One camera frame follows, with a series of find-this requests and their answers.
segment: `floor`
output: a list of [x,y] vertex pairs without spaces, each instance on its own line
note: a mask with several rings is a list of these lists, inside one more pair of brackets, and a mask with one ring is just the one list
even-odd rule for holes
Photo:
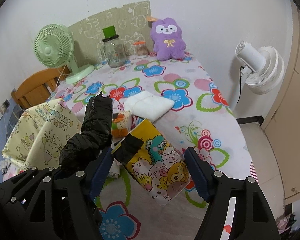
[[242,124],[240,127],[257,172],[260,188],[276,219],[284,214],[284,193],[271,145],[258,123]]

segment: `fan grille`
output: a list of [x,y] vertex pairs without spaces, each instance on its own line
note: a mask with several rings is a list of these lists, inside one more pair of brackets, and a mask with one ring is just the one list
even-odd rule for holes
[[47,25],[37,34],[34,53],[38,60],[49,68],[66,64],[74,50],[74,41],[68,29],[61,25]]
[[246,84],[249,89],[258,95],[265,94],[276,87],[283,78],[284,63],[277,50],[271,46],[258,49],[266,58],[263,69],[248,76]]

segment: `wooden door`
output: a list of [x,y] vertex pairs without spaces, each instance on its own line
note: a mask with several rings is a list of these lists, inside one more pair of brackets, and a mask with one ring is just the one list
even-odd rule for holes
[[265,133],[278,162],[285,204],[292,203],[300,199],[300,37],[290,85]]

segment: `black tape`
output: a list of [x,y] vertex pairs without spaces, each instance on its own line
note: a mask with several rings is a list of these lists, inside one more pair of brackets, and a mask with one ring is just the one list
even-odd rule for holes
[[120,147],[113,153],[114,158],[123,165],[127,165],[131,158],[141,149],[143,144],[143,140],[129,133],[121,142]]

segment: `yellow bow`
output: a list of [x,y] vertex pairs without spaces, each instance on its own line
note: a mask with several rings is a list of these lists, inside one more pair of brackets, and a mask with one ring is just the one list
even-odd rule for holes
[[175,43],[176,41],[174,39],[172,40],[164,40],[163,43],[168,44],[167,47],[174,47],[173,43]]

